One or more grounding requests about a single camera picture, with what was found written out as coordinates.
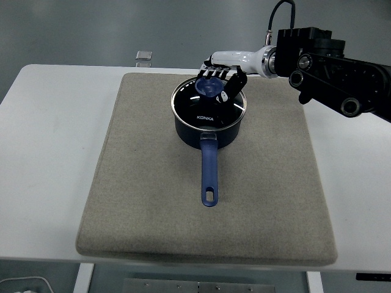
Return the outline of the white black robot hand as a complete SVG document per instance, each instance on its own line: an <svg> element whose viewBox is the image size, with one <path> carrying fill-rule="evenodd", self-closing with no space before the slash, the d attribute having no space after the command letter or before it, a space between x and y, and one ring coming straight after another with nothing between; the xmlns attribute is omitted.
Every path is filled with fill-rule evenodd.
<svg viewBox="0 0 391 293"><path fill-rule="evenodd" d="M205 60L195 82L197 93L208 101L225 104L234 99L247 83L247 76L273 77L264 47L257 52L218 51Z"/></svg>

